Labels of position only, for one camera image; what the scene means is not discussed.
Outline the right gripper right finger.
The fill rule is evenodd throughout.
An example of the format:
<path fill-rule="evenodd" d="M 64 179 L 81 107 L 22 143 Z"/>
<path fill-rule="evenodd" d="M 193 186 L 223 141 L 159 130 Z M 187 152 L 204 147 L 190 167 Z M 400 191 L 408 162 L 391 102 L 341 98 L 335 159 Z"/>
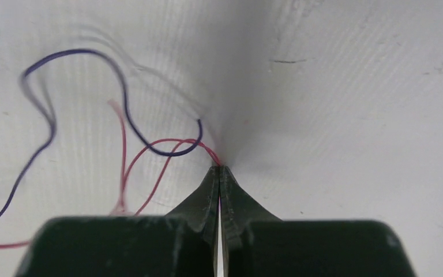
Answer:
<path fill-rule="evenodd" d="M 220 168 L 225 276 L 414 276 L 396 233 L 376 220 L 283 220 Z"/>

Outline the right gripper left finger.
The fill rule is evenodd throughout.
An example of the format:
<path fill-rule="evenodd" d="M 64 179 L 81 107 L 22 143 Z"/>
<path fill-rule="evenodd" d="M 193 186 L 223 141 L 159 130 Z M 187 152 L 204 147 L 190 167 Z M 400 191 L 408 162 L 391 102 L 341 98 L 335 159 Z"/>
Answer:
<path fill-rule="evenodd" d="M 219 173 L 165 215 L 50 219 L 16 276 L 215 276 Z"/>

